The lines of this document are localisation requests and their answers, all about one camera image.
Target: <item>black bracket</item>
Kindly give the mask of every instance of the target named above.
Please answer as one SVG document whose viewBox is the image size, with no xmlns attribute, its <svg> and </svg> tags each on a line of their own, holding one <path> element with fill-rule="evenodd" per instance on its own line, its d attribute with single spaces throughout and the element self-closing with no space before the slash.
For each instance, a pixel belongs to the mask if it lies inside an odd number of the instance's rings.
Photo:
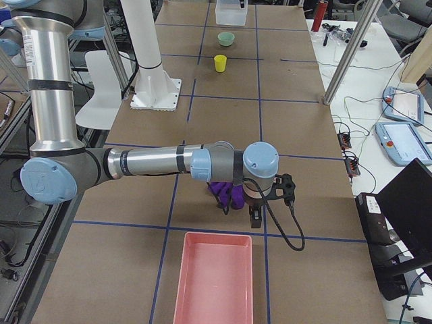
<svg viewBox="0 0 432 324">
<path fill-rule="evenodd" d="M 295 183 L 292 181 L 291 175 L 285 173 L 283 175 L 275 176 L 275 183 L 271 187 L 269 195 L 266 197 L 267 200 L 278 200 L 283 199 L 285 205 L 289 206 L 291 202 L 294 202 L 296 197 L 294 196 L 294 189 L 296 189 Z"/>
<path fill-rule="evenodd" d="M 285 173 L 283 175 L 276 175 L 275 181 L 271 187 L 270 193 L 266 196 L 267 200 L 283 199 L 285 205 L 290 206 L 294 202 L 294 189 L 296 185 L 292 181 L 291 175 Z M 264 206 L 263 199 L 253 199 L 245 196 L 246 203 L 249 205 L 250 227 L 261 228 L 263 222 L 262 207 Z"/>
</svg>

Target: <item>black monitor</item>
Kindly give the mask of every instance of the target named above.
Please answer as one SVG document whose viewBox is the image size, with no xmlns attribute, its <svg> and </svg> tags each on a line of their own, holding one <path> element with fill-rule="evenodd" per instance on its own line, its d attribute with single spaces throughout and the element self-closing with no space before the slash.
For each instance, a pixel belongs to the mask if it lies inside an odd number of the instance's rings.
<svg viewBox="0 0 432 324">
<path fill-rule="evenodd" d="M 414 256 L 384 269 L 380 279 L 423 268 L 432 279 L 432 173 L 414 159 L 376 196 L 379 207 Z"/>
</svg>

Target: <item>green bowl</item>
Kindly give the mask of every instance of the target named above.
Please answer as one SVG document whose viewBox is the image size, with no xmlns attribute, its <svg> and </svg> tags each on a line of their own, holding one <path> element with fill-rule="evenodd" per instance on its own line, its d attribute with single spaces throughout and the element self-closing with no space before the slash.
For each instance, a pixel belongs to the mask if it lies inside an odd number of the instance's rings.
<svg viewBox="0 0 432 324">
<path fill-rule="evenodd" d="M 232 32 L 220 32 L 217 35 L 219 44 L 222 46 L 231 46 L 234 42 L 235 36 Z"/>
</svg>

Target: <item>purple object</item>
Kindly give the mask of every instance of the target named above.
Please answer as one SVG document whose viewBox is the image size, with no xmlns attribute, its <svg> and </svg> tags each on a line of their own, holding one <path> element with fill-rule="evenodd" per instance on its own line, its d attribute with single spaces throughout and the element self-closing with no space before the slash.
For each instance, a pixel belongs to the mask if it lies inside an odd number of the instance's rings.
<svg viewBox="0 0 432 324">
<path fill-rule="evenodd" d="M 211 182 L 209 190 L 218 197 L 220 208 L 227 208 L 230 201 L 233 209 L 241 209 L 244 206 L 242 186 L 234 186 L 230 182 Z"/>
</svg>

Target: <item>pink tray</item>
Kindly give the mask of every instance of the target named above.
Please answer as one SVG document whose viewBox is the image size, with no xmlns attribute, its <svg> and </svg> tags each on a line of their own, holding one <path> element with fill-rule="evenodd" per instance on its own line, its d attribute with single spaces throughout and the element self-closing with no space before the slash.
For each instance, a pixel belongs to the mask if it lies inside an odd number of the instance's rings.
<svg viewBox="0 0 432 324">
<path fill-rule="evenodd" d="M 250 236 L 186 233 L 173 323 L 253 323 Z"/>
</svg>

